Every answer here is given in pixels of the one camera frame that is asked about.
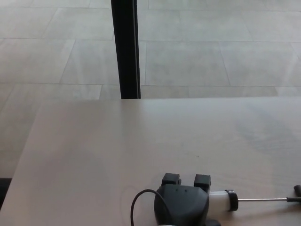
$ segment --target table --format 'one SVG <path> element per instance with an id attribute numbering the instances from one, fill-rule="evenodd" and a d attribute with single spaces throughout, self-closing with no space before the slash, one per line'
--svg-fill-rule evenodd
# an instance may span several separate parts
<path id="1" fill-rule="evenodd" d="M 240 198 L 286 197 L 301 183 L 301 98 L 52 103 L 37 114 L 1 226 L 127 226 L 133 197 L 166 172 Z M 136 226 L 155 226 L 153 194 Z M 297 226 L 299 205 L 242 203 L 223 226 Z"/>

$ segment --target black cable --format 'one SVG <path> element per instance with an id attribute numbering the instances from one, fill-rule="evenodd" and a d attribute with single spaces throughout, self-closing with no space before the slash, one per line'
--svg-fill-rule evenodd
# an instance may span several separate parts
<path id="1" fill-rule="evenodd" d="M 140 195 L 142 195 L 143 193 L 147 193 L 147 192 L 154 193 L 155 195 L 157 195 L 157 196 L 160 198 L 160 200 L 163 202 L 163 205 L 164 205 L 164 207 L 165 207 L 165 209 L 166 209 L 166 211 L 167 211 L 167 213 L 168 213 L 168 216 L 170 217 L 171 224 L 173 224 L 173 222 L 172 222 L 172 216 L 171 216 L 171 214 L 170 214 L 170 211 L 169 211 L 169 209 L 168 209 L 168 206 L 167 206 L 165 200 L 163 199 L 163 197 L 162 197 L 158 192 L 156 192 L 155 190 L 145 189 L 145 190 L 139 192 L 139 193 L 135 196 L 135 198 L 133 199 L 133 202 L 132 202 L 132 205 L 131 205 L 131 226 L 134 226 L 134 206 L 135 206 L 135 203 L 136 203 L 136 201 L 137 201 L 137 199 L 138 199 L 138 197 L 139 197 Z"/>

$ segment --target floor tile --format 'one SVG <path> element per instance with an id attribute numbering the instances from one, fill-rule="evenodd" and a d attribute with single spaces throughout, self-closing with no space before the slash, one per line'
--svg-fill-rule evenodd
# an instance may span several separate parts
<path id="1" fill-rule="evenodd" d="M 181 29 L 186 41 L 251 41 L 238 11 L 181 11 Z"/>
<path id="2" fill-rule="evenodd" d="M 17 84 L 0 112 L 0 152 L 22 151 L 40 104 L 98 99 L 101 86 Z"/>
<path id="3" fill-rule="evenodd" d="M 137 0 L 138 9 L 148 9 L 148 0 Z M 91 0 L 90 8 L 111 8 L 111 0 Z"/>
<path id="4" fill-rule="evenodd" d="M 276 87 L 280 97 L 299 97 L 301 96 L 301 87 Z"/>
<path id="5" fill-rule="evenodd" d="M 266 0 L 269 10 L 274 11 L 301 11 L 300 0 Z"/>
<path id="6" fill-rule="evenodd" d="M 301 41 L 300 12 L 242 12 L 254 41 Z"/>
<path id="7" fill-rule="evenodd" d="M 0 7 L 29 7 L 32 0 L 1 0 Z"/>
<path id="8" fill-rule="evenodd" d="M 301 85 L 301 61 L 289 43 L 224 42 L 221 51 L 233 86 Z"/>
<path id="9" fill-rule="evenodd" d="M 56 8 L 0 8 L 0 38 L 41 38 Z"/>
<path id="10" fill-rule="evenodd" d="M 140 79 L 144 84 L 146 43 L 141 43 L 139 47 Z M 118 85 L 115 41 L 77 40 L 61 83 Z"/>
<path id="11" fill-rule="evenodd" d="M 110 9 L 59 8 L 45 31 L 44 38 L 112 40 Z"/>
<path id="12" fill-rule="evenodd" d="M 0 82 L 58 83 L 74 40 L 5 39 Z"/>
<path id="13" fill-rule="evenodd" d="M 0 151 L 0 178 L 12 178 L 22 152 Z"/>
<path id="14" fill-rule="evenodd" d="M 138 10 L 141 41 L 182 40 L 179 11 Z"/>
<path id="15" fill-rule="evenodd" d="M 274 87 L 189 87 L 189 97 L 275 97 Z"/>
<path id="16" fill-rule="evenodd" d="M 103 85 L 100 92 L 100 100 L 120 100 L 120 86 L 117 85 Z"/>
<path id="17" fill-rule="evenodd" d="M 267 10 L 266 0 L 207 0 L 212 10 Z"/>
<path id="18" fill-rule="evenodd" d="M 299 58 L 301 59 L 301 42 L 291 43 L 291 45 L 297 53 L 297 55 L 299 56 Z"/>
<path id="19" fill-rule="evenodd" d="M 7 100 L 10 92 L 13 90 L 14 85 L 11 84 L 0 84 L 0 112 Z"/>
<path id="20" fill-rule="evenodd" d="M 146 58 L 146 85 L 229 85 L 217 43 L 148 42 Z"/>
<path id="21" fill-rule="evenodd" d="M 149 9 L 206 9 L 206 0 L 149 0 Z"/>
<path id="22" fill-rule="evenodd" d="M 187 86 L 141 86 L 141 98 L 188 98 Z"/>
<path id="23" fill-rule="evenodd" d="M 33 0 L 31 7 L 87 8 L 90 0 Z"/>

